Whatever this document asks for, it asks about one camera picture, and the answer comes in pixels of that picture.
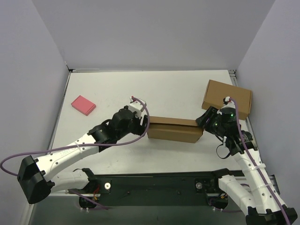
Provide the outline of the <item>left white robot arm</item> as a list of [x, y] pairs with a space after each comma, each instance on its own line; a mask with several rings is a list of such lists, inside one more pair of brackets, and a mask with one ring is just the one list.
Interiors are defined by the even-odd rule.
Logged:
[[77, 172], [62, 170], [90, 155], [121, 146], [120, 139], [128, 134], [143, 137], [149, 127], [148, 115], [142, 116], [145, 107], [134, 102], [116, 112], [111, 119], [92, 128], [74, 143], [48, 155], [25, 157], [20, 165], [17, 180], [28, 203], [44, 200], [50, 193], [64, 189], [82, 189], [86, 193], [98, 184], [94, 173], [83, 168]]

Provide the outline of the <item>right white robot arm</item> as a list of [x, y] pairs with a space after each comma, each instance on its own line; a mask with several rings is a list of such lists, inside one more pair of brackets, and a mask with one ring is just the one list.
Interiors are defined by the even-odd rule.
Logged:
[[250, 132], [241, 130], [235, 106], [221, 109], [209, 107], [196, 119], [199, 128], [222, 140], [229, 154], [240, 166], [249, 190], [246, 190], [228, 169], [215, 171], [217, 187], [239, 206], [248, 225], [291, 225], [298, 215], [281, 199], [271, 182], [266, 165]]

